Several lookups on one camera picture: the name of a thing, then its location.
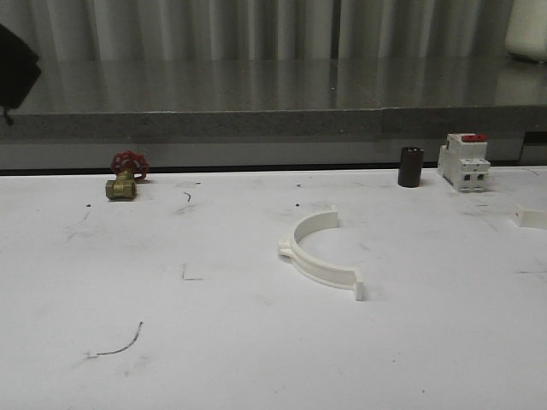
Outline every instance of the gate valve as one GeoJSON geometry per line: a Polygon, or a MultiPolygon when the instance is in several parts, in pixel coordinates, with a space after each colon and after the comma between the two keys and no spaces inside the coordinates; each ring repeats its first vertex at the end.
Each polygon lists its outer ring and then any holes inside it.
{"type": "Polygon", "coordinates": [[[135,181],[146,178],[150,165],[144,155],[132,151],[120,152],[115,155],[110,169],[116,174],[115,181],[107,181],[106,196],[108,199],[134,199],[137,195],[135,181]]]}

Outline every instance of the black object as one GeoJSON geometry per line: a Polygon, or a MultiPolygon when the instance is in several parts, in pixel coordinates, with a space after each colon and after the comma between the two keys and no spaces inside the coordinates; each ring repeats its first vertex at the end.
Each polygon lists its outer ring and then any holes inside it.
{"type": "Polygon", "coordinates": [[[26,43],[0,24],[0,105],[9,125],[8,110],[19,108],[42,73],[39,57],[26,43]]]}
{"type": "Polygon", "coordinates": [[[416,147],[401,149],[401,165],[397,183],[406,188],[420,185],[421,166],[424,163],[424,150],[416,147]]]}

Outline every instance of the white plastic piece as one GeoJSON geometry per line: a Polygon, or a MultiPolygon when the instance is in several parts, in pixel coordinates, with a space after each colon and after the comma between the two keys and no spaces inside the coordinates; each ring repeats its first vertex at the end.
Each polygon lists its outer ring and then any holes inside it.
{"type": "Polygon", "coordinates": [[[547,211],[516,206],[515,222],[522,228],[547,229],[547,211]]]}
{"type": "Polygon", "coordinates": [[[438,155],[437,172],[460,192],[482,192],[490,162],[485,160],[488,143],[478,134],[448,134],[438,155]]]}
{"type": "Polygon", "coordinates": [[[514,0],[505,36],[505,47],[514,56],[547,62],[545,0],[514,0]]]}
{"type": "Polygon", "coordinates": [[[291,258],[292,264],[305,276],[333,288],[353,290],[356,300],[362,301],[365,287],[359,270],[352,266],[341,266],[321,261],[305,252],[298,243],[312,232],[338,226],[338,210],[332,206],[330,211],[311,214],[300,220],[294,232],[278,242],[280,255],[291,258]]]}

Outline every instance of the white curtain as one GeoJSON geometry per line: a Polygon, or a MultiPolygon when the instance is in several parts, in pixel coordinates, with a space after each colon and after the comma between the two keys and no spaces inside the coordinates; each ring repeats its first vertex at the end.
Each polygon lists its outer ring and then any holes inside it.
{"type": "Polygon", "coordinates": [[[501,56],[512,0],[0,0],[45,60],[501,56]]]}

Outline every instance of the white table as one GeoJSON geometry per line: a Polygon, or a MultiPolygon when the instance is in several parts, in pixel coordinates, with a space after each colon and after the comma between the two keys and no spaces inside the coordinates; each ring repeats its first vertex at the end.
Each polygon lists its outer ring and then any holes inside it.
{"type": "Polygon", "coordinates": [[[0,408],[547,407],[547,231],[512,221],[547,208],[547,168],[481,194],[435,170],[151,174],[133,202],[110,178],[0,178],[0,408]],[[359,267],[365,302],[277,255],[330,205],[302,246],[359,267]]]}

